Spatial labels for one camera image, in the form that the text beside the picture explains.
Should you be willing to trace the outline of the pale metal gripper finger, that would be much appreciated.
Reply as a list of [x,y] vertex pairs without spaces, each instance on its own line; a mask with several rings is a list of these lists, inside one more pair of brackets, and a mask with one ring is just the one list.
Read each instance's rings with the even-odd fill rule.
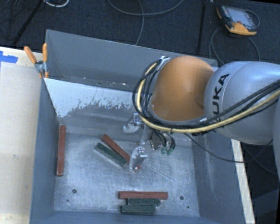
[[139,156],[136,158],[136,164],[135,164],[135,171],[138,172],[141,168],[141,164],[148,156],[144,154],[139,154]]
[[139,154],[144,154],[145,153],[145,148],[144,147],[136,147],[130,156],[130,169],[135,170],[135,164],[136,164],[136,158],[139,156]]

